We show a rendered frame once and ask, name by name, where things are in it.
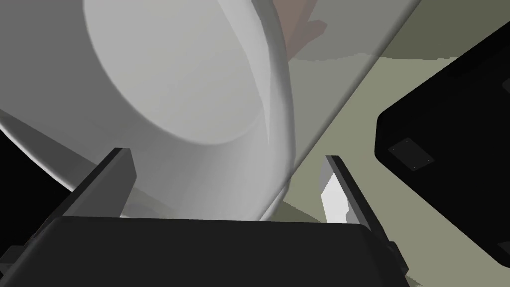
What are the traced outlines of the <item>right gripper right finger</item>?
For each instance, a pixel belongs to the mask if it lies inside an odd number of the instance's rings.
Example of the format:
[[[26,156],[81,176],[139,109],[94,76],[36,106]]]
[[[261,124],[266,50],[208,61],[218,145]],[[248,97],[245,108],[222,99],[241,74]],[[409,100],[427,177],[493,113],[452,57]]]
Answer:
[[[324,157],[320,188],[327,223],[361,224],[373,230],[373,211],[339,156]]]

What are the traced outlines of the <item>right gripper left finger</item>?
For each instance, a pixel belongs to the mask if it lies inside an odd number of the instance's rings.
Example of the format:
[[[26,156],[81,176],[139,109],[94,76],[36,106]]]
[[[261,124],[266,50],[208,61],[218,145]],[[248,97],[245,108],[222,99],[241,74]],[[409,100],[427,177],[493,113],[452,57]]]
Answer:
[[[72,192],[62,216],[119,218],[136,178],[131,150],[114,148]]]

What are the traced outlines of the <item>black rounded block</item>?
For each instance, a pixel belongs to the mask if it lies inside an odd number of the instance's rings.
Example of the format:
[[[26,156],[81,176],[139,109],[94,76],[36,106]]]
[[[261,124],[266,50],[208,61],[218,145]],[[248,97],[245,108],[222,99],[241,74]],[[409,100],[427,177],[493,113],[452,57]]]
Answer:
[[[384,110],[374,152],[510,269],[510,21]]]

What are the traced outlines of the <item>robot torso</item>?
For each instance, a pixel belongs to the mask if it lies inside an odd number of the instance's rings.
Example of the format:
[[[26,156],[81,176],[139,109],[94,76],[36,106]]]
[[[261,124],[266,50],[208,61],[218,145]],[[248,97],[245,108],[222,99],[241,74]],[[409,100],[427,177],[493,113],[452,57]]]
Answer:
[[[0,0],[0,130],[69,190],[129,148],[129,217],[265,220],[295,159],[273,1]]]

